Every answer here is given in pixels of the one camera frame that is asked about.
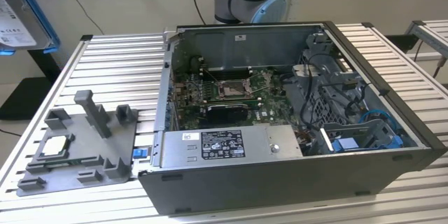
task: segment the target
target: black cable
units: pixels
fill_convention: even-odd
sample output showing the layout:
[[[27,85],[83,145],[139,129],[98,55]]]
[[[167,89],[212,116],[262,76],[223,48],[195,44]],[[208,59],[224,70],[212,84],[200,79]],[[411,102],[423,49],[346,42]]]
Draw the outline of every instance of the black cable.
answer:
[[[307,60],[307,68],[308,68],[308,89],[307,89],[307,95],[306,95],[306,102],[304,102],[304,104],[303,104],[303,106],[302,106],[302,109],[300,109],[300,120],[302,120],[302,122],[307,125],[308,128],[315,129],[315,130],[319,130],[319,129],[318,129],[310,122],[307,122],[307,121],[304,120],[304,116],[303,116],[303,114],[304,114],[304,111],[306,111],[306,108],[307,108],[307,104],[308,104],[310,99],[311,99],[311,91],[312,91],[312,85],[314,85],[314,76],[312,76],[312,72],[311,72],[310,65],[314,65],[314,64],[311,63],[311,60],[312,60],[312,58],[314,58],[315,56],[318,56],[318,55],[328,56],[328,57],[332,58],[332,55],[328,55],[328,54],[315,54],[315,55],[312,55],[312,56],[310,57],[310,59]]]
[[[414,61],[418,60],[418,56],[419,56],[419,52],[420,52],[422,45],[423,45],[423,40],[422,40],[422,42],[420,42],[420,44],[419,44],[418,51],[415,52]]]
[[[344,112],[344,114],[346,114],[346,116],[348,117],[348,111],[351,110],[351,107],[352,107],[352,105],[356,103],[358,104],[358,108],[360,109],[360,102],[364,100],[364,98],[366,98],[366,89],[367,89],[367,86],[368,85],[371,85],[372,83],[370,82],[363,88],[362,88],[362,97],[358,99],[358,98],[355,98],[350,103],[348,103],[348,105],[347,105],[347,107],[346,107],[346,112]]]
[[[434,78],[438,77],[439,71],[440,71],[440,67],[438,67],[436,71],[434,72],[434,75],[432,75]]]
[[[82,9],[83,9],[83,11],[84,11],[84,14],[86,14],[86,16],[88,17],[88,19],[92,21],[92,23],[94,23],[94,25],[98,27],[98,29],[100,30],[100,32],[102,32],[102,34],[104,35],[104,32],[103,32],[103,30],[102,30],[102,28],[100,28],[100,26],[98,25],[98,23],[92,20],[92,18],[91,18],[91,16],[88,15],[88,13],[87,13],[87,11],[86,11],[86,9],[84,9],[84,6],[82,5],[82,3],[80,3],[80,1],[79,0],[76,0],[76,2],[78,2],[78,4],[79,4],[79,6],[82,7]]]
[[[203,19],[202,11],[199,10],[199,7],[198,7],[196,0],[194,0],[194,2],[195,2],[195,7],[196,7],[196,10],[198,10],[199,17],[202,18],[202,21],[203,21],[204,25],[207,25],[207,24],[206,24],[206,21],[204,21],[204,19]]]
[[[4,131],[4,130],[2,130],[2,129],[0,129],[0,132],[7,133],[7,134],[11,134],[11,135],[15,135],[15,136],[22,136],[22,135],[18,134],[18,133],[14,133],[14,132],[10,132],[10,131]]]

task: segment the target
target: gray plastic bracket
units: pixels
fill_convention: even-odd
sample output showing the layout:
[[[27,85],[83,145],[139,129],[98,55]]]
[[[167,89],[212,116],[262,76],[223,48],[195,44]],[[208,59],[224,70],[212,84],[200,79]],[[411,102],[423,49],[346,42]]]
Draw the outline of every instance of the gray plastic bracket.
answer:
[[[98,172],[96,169],[92,170],[80,170],[78,172],[78,178],[76,178],[83,184],[91,183],[91,182],[100,182],[103,179],[102,174]]]
[[[52,130],[66,129],[63,120],[71,119],[64,109],[52,109],[48,112],[44,122]]]
[[[112,133],[107,127],[108,115],[103,106],[96,106],[92,100],[92,90],[79,90],[75,94],[75,103],[82,105],[87,114],[88,122],[95,127],[102,138],[108,138]]]
[[[122,125],[136,120],[130,105],[119,105],[116,109],[116,116]]]
[[[32,179],[23,179],[19,181],[18,187],[24,190],[36,190],[36,189],[43,189],[44,188],[46,181],[38,177]]]
[[[130,169],[122,159],[119,159],[119,164],[114,165],[107,158],[104,162],[104,172],[110,178],[120,178],[130,172]]]

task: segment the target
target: blue latch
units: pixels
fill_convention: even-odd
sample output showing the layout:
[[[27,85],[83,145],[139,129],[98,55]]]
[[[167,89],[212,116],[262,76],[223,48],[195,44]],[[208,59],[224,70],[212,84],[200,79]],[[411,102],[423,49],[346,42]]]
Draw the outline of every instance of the blue latch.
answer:
[[[135,159],[147,158],[148,157],[148,149],[135,149],[132,153],[132,157]]]

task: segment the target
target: slotted aluminum surface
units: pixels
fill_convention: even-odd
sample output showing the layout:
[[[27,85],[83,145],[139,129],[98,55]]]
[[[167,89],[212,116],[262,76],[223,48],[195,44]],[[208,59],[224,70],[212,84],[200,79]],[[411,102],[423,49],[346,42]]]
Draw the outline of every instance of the slotted aluminum surface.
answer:
[[[430,30],[448,42],[448,20],[424,21]]]
[[[415,64],[407,62],[407,57],[398,53],[376,30],[364,28],[362,24],[342,25],[339,28],[440,140],[448,144],[446,90]],[[92,89],[96,92],[95,101],[108,110],[118,104],[130,104],[140,110],[135,145],[151,145],[158,103],[155,93],[160,77],[155,68],[162,68],[162,59],[162,35],[99,36],[91,42],[82,42],[60,77],[62,88],[48,99],[50,108],[64,107],[70,113],[79,113],[80,108],[72,104],[71,96],[79,89]],[[103,71],[86,72],[94,69]],[[448,220],[448,155],[424,171],[399,177],[376,196],[183,217],[158,214],[136,180],[120,185],[19,198],[16,184],[46,127],[42,120],[35,120],[32,124],[35,127],[27,129],[0,172],[4,176],[0,186],[0,223],[355,224],[447,223]],[[146,162],[135,162],[135,172],[144,169]]]

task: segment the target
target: power supply label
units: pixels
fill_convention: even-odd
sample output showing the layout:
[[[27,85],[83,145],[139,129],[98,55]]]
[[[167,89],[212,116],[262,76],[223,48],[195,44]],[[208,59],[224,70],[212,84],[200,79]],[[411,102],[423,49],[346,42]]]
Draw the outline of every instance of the power supply label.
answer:
[[[203,159],[246,157],[242,130],[202,133]]]

